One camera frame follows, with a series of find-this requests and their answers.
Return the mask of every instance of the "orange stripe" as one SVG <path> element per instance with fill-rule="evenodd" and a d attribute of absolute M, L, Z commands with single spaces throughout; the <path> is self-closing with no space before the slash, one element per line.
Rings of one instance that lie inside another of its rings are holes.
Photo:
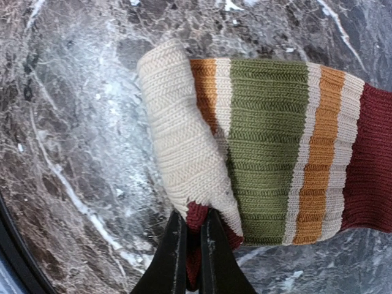
<path fill-rule="evenodd" d="M 215 59 L 191 59 L 190 67 L 195 78 L 197 107 L 213 134 L 216 133 L 216 63 Z"/>
<path fill-rule="evenodd" d="M 304 169 L 293 244 L 316 242 L 322 234 L 326 208 L 326 190 L 334 158 L 337 137 L 337 115 L 341 107 L 341 91 L 345 73 L 321 66 L 320 105 L 315 114 L 315 127 L 309 142 L 309 160 Z"/>

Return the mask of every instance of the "maroon stripe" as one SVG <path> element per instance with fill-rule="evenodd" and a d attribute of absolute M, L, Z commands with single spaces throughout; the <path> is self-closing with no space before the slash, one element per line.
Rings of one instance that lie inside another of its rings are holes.
<path fill-rule="evenodd" d="M 190 202 L 188 204 L 188 212 L 186 223 L 189 228 L 187 236 L 187 258 L 186 258 L 186 272 L 189 285 L 192 290 L 197 289 L 197 278 L 202 262 L 202 252 L 200 250 L 200 229 L 208 214 L 208 206 Z"/>
<path fill-rule="evenodd" d="M 358 136 L 347 167 L 341 230 L 392 232 L 392 92 L 365 84 Z"/>

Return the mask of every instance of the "sock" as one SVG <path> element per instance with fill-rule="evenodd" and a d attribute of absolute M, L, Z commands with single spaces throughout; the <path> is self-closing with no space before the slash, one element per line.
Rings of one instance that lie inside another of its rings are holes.
<path fill-rule="evenodd" d="M 165 190 L 195 236 L 208 207 L 232 248 L 392 231 L 392 93 L 313 63 L 189 60 L 176 40 L 138 71 Z"/>

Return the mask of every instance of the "white stripe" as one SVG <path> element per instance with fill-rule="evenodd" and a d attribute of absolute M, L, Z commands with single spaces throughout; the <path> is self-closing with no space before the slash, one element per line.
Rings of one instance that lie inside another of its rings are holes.
<path fill-rule="evenodd" d="M 215 71 L 215 85 L 216 85 L 216 133 L 214 137 L 218 143 L 219 152 L 222 154 L 224 160 L 227 160 L 228 153 L 228 135 L 230 132 L 231 125 L 231 106 L 232 106 L 232 83 L 230 79 L 230 68 L 231 61 L 229 58 L 217 58 L 215 59 L 216 71 Z M 241 229 L 241 219 L 239 215 L 233 214 L 231 204 L 234 198 L 232 190 L 229 191 L 230 195 L 225 198 L 212 197 L 212 206 L 218 209 L 223 220 L 238 236 L 243 236 Z"/>
<path fill-rule="evenodd" d="M 36 20 L 36 16 L 40 12 L 45 1 L 46 0 L 38 0 L 36 2 L 36 4 L 34 5 L 34 9 L 32 10 L 31 15 L 29 17 L 29 20 L 27 22 L 26 29 L 24 29 L 25 31 L 27 31 L 29 28 L 31 28 L 32 24 L 34 23 L 34 20 Z"/>
<path fill-rule="evenodd" d="M 330 178 L 326 190 L 326 208 L 322 235 L 319 241 L 334 236 L 341 228 L 344 209 L 343 188 L 345 170 L 350 163 L 352 145 L 358 133 L 356 122 L 360 118 L 360 98 L 364 81 L 345 75 L 341 92 L 341 109 L 337 116 L 337 137 L 334 145 L 334 159 L 330 168 Z"/>
<path fill-rule="evenodd" d="M 232 115 L 232 83 L 230 80 L 231 62 L 229 58 L 215 59 L 216 73 L 216 133 L 215 139 L 219 145 L 219 151 L 227 160 L 228 134 Z"/>
<path fill-rule="evenodd" d="M 309 103 L 306 109 L 304 133 L 300 141 L 298 158 L 293 171 L 292 185 L 288 193 L 288 206 L 283 245 L 290 245 L 296 234 L 296 218 L 300 212 L 300 191 L 304 184 L 304 167 L 310 153 L 309 142 L 315 126 L 315 114 L 320 105 L 321 68 L 318 64 L 307 63 L 309 71 L 307 85 L 309 89 Z"/>

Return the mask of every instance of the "cream knit fabric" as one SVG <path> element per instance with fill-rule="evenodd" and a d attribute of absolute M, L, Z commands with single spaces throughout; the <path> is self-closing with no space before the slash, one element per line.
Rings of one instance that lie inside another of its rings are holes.
<path fill-rule="evenodd" d="M 170 201 L 185 219 L 190 202 L 216 208 L 236 235 L 243 236 L 225 160 L 197 108 L 183 46 L 170 40 L 150 51 L 139 61 L 138 73 Z"/>

